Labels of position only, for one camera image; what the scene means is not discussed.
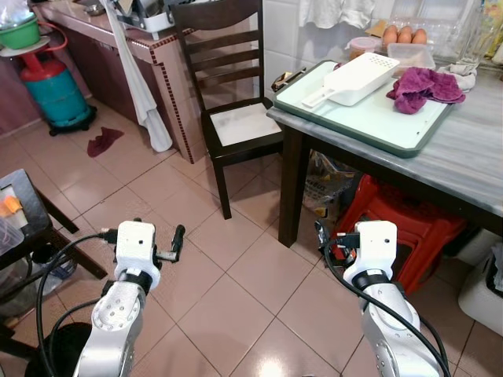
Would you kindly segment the white dish rack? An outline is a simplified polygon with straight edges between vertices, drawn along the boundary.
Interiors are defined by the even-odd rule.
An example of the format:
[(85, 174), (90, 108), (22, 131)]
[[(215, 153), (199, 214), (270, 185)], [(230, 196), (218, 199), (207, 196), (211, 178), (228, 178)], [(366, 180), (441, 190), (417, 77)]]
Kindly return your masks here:
[(191, 0), (110, 0), (116, 11), (116, 18), (123, 24), (155, 35), (172, 29), (174, 19), (172, 5), (184, 4)]

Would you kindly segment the tiled kitchen counter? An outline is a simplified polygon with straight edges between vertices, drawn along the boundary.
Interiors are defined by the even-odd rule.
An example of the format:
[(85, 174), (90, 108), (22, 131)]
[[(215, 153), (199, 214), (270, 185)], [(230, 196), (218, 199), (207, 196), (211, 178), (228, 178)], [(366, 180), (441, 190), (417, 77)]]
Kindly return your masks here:
[[(35, 7), (36, 14), (64, 30), (68, 53), (83, 78), (89, 95), (136, 122), (135, 107), (119, 51), (107, 16), (90, 16), (75, 0), (49, 0)], [(173, 146), (190, 163), (206, 156), (199, 110), (172, 29), (158, 35), (123, 26), (129, 53), (146, 80)]]

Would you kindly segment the clear lidded plastic container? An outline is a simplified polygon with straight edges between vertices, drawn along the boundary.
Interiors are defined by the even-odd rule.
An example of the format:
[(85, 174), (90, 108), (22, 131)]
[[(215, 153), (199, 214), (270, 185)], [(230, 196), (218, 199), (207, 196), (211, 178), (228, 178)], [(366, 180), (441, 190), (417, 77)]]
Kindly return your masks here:
[(387, 47), (387, 56), (398, 61), (398, 70), (407, 68), (437, 68), (432, 58), (431, 47), (425, 44), (391, 43)]

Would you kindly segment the green plastic basin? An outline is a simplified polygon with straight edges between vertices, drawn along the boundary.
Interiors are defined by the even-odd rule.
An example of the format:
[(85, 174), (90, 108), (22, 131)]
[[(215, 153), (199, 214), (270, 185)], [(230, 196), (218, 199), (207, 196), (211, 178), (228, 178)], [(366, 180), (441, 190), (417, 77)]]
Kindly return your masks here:
[(39, 19), (33, 12), (24, 20), (0, 25), (0, 46), (4, 48), (26, 48), (40, 40)]

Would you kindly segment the dark wooden chair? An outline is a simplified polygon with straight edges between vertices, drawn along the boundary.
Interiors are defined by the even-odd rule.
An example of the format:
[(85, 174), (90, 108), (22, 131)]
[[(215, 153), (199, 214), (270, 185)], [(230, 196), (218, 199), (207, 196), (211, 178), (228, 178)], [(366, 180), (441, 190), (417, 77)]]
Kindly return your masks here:
[[(168, 7), (177, 28), (224, 219), (231, 218), (228, 166), (281, 153), (283, 129), (266, 112), (263, 0), (191, 0)], [(256, 93), (227, 104), (205, 94), (254, 79)]]

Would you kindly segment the grey marble dining table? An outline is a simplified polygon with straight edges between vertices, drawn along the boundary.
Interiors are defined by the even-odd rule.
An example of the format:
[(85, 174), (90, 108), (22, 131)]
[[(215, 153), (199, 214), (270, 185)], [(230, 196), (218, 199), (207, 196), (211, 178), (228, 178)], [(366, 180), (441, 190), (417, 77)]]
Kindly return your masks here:
[(299, 235), (307, 162), (312, 151), (395, 185), (500, 236), (503, 198), (503, 74), (480, 69), (466, 101), (457, 104), (413, 158), (400, 158), (363, 141), (273, 107), (284, 126), (277, 239)]

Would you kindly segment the red plastic stool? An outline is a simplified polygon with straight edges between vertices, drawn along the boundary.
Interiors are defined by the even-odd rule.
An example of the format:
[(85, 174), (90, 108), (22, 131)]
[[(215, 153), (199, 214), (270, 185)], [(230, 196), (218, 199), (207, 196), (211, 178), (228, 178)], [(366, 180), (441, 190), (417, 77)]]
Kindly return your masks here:
[(423, 286), (428, 274), (439, 267), (442, 249), (467, 226), (462, 217), (369, 175), (362, 177), (335, 232), (349, 232), (364, 219), (395, 223), (398, 243), (412, 249), (395, 270), (395, 279), (407, 294)]

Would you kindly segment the white tray with green rim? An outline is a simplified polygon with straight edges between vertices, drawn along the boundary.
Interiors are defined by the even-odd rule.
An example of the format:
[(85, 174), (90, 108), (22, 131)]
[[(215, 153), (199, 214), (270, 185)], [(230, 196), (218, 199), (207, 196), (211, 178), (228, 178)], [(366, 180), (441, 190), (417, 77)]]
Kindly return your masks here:
[(315, 108), (302, 105), (309, 91), (320, 89), (323, 76), (336, 71), (337, 66), (333, 60), (323, 60), (307, 68), (277, 91), (274, 107), (402, 158), (420, 154), (455, 108), (455, 104), (428, 101), (416, 114), (402, 114), (387, 97), (394, 79), (388, 79), (384, 86), (355, 105), (341, 105), (331, 100)]

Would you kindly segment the clear plastic egg carton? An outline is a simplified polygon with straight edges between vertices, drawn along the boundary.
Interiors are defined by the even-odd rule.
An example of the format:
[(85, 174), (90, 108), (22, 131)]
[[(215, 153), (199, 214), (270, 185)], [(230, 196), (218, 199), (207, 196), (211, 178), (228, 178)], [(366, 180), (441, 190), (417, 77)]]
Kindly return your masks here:
[(367, 35), (381, 37), (388, 25), (398, 28), (405, 26), (413, 30), (423, 28), (428, 35), (428, 45), (431, 47), (435, 60), (456, 61), (460, 56), (460, 26), (456, 20), (439, 20), (416, 16), (395, 16), (389, 20), (375, 20), (370, 28), (365, 30)]

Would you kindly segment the teal gas cylinder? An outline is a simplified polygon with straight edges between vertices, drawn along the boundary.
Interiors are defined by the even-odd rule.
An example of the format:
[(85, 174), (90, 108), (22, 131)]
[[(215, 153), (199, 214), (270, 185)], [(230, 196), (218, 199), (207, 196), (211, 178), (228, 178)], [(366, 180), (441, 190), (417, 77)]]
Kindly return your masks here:
[(87, 104), (71, 69), (54, 53), (40, 49), (18, 58), (23, 62), (21, 82), (39, 106), (48, 134), (88, 130), (97, 118), (97, 109)]

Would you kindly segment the dark red floor rag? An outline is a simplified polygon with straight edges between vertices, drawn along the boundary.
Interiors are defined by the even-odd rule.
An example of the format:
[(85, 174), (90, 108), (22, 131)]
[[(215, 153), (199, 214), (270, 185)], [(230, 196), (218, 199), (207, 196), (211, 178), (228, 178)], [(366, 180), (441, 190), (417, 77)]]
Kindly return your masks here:
[(108, 128), (107, 126), (101, 126), (100, 133), (97, 136), (91, 137), (86, 144), (86, 154), (90, 158), (96, 158), (97, 156), (108, 151), (109, 148), (125, 136), (122, 130)]

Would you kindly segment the small pink lidded tub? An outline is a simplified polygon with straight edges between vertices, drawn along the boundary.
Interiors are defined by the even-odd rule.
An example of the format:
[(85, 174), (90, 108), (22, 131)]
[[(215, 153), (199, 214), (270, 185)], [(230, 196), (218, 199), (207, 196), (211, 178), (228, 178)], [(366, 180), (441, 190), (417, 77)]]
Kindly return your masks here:
[(377, 53), (381, 46), (382, 39), (380, 37), (354, 37), (348, 41), (346, 46), (349, 54), (348, 60), (356, 60), (357, 57), (366, 53)]

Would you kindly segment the white perforated plastic scoop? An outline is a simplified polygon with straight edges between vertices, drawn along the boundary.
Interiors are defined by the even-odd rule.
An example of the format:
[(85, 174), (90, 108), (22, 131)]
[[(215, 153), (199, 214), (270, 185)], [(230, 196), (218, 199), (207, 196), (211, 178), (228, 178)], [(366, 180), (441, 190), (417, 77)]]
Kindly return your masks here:
[(363, 53), (324, 73), (320, 89), (311, 91), (301, 105), (315, 108), (324, 101), (341, 105), (356, 105), (364, 97), (384, 85), (400, 65), (399, 60), (377, 53)]

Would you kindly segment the long white hanging cloth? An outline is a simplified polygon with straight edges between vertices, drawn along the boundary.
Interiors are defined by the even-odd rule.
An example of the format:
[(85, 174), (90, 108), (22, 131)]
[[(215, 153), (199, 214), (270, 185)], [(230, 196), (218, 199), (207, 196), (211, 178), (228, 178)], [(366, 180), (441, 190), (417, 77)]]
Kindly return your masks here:
[(149, 90), (144, 76), (141, 75), (135, 57), (130, 53), (126, 32), (123, 30), (122, 22), (116, 18), (118, 11), (116, 11), (114, 2), (112, 0), (98, 1), (105, 8), (105, 15), (110, 21), (110, 28), (116, 40), (116, 49), (119, 51), (119, 60), (123, 66), (123, 73), (126, 76), (138, 123), (147, 129), (151, 147), (155, 152), (168, 151), (172, 147), (173, 141), (161, 118), (151, 90)]

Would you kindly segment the black side table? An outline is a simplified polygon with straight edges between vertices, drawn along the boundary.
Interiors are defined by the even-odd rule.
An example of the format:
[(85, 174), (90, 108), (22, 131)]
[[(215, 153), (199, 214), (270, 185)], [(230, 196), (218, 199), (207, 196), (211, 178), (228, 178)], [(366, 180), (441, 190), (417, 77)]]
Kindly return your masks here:
[[(28, 173), (24, 170), (17, 170), (0, 178), (0, 189), (8, 187), (12, 189), (14, 196), (22, 204), (28, 223), (21, 227), (24, 234), (24, 240), (21, 244), (12, 248), (11, 251), (0, 254), (0, 270), (21, 261), (30, 252), (35, 251), (37, 247), (43, 247), (44, 244), (50, 243), (54, 247), (60, 248), (71, 243), (64, 234), (57, 231), (57, 227), (53, 225), (51, 219), (57, 219), (57, 222), (71, 233), (78, 232), (79, 227), (46, 195), (36, 189)], [(3, 324), (3, 320), (0, 319), (0, 354), (29, 361), (38, 353), (35, 347), (15, 340), (13, 335), (14, 330)]]

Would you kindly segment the white wall towel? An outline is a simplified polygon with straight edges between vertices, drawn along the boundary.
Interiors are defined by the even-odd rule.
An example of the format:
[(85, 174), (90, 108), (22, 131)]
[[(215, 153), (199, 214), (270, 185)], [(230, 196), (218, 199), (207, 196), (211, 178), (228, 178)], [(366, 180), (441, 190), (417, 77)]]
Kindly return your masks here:
[(299, 26), (329, 29), (339, 23), (366, 29), (378, 0), (299, 0)]

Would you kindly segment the white plastic bin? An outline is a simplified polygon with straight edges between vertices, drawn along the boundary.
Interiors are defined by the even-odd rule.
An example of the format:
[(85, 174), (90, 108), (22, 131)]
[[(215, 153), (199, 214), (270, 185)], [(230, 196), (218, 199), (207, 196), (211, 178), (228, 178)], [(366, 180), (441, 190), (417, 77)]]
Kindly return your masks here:
[(473, 267), (464, 278), (457, 304), (475, 322), (499, 336), (503, 336), (503, 295), (498, 287), (502, 256), (502, 237), (485, 230), (457, 254), (461, 262)]

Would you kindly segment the clear glass jar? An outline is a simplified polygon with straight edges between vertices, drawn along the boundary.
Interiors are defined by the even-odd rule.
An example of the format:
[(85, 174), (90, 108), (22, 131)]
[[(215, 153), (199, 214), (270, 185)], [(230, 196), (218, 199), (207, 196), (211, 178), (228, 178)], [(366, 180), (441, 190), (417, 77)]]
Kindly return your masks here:
[(463, 28), (457, 35), (457, 56), (453, 62), (460, 71), (471, 71), (480, 64), (492, 35), (494, 19), (487, 16), (482, 7), (475, 8), (464, 19)]

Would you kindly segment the crumpled white cloth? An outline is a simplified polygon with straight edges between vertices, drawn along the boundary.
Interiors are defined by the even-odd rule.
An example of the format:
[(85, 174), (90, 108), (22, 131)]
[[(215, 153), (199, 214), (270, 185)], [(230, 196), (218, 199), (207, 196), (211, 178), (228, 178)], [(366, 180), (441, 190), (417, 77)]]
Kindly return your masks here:
[(437, 69), (439, 73), (448, 73), (457, 80), (457, 85), (464, 93), (471, 91), (475, 86), (475, 79), (478, 75), (478, 65), (449, 64)]

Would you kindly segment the printed plastic bag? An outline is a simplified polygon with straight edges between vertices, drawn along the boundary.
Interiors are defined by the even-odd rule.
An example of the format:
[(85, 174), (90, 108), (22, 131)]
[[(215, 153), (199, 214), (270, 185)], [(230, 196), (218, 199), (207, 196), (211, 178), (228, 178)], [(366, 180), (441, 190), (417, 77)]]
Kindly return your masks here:
[(362, 172), (318, 151), (312, 151), (302, 204), (324, 219), (337, 220), (351, 204)]

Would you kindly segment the purple cloth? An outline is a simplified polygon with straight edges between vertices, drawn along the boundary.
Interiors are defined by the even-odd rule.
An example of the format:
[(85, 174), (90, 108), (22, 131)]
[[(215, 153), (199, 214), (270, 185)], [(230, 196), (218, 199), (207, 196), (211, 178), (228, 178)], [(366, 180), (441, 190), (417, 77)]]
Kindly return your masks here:
[(463, 103), (466, 93), (457, 84), (457, 78), (450, 73), (432, 71), (427, 68), (407, 68), (387, 98), (393, 100), (393, 108), (400, 114), (413, 115), (424, 107), (427, 101), (442, 104)]

